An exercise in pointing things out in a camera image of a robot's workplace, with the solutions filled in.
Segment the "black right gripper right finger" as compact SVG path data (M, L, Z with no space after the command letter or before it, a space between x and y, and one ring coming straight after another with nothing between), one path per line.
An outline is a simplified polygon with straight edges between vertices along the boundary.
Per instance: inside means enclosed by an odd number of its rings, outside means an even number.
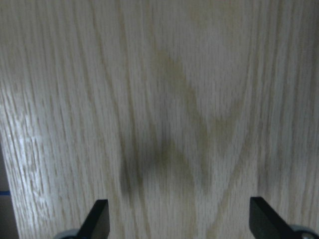
M262 197L251 197L249 229L256 239L317 239L315 231L288 225Z

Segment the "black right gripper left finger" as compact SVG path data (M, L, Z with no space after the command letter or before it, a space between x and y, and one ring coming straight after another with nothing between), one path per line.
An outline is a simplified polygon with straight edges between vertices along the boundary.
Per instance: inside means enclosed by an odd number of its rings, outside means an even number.
M110 234L109 204L97 200L76 234L76 239L107 239Z

